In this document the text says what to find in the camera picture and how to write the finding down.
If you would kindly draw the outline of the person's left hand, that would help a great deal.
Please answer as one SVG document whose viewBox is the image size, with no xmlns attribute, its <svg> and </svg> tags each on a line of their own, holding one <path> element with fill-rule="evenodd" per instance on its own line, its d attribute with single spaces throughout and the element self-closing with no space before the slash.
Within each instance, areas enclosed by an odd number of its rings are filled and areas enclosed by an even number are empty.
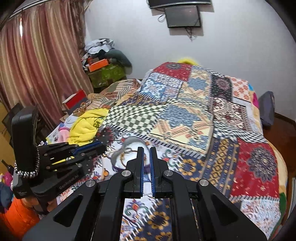
<svg viewBox="0 0 296 241">
<path fill-rule="evenodd" d="M 53 211 L 57 206 L 57 200 L 39 203 L 38 199 L 34 196 L 29 196 L 21 199 L 22 204 L 27 208 L 33 208 L 38 214 L 46 215 Z"/>
</svg>

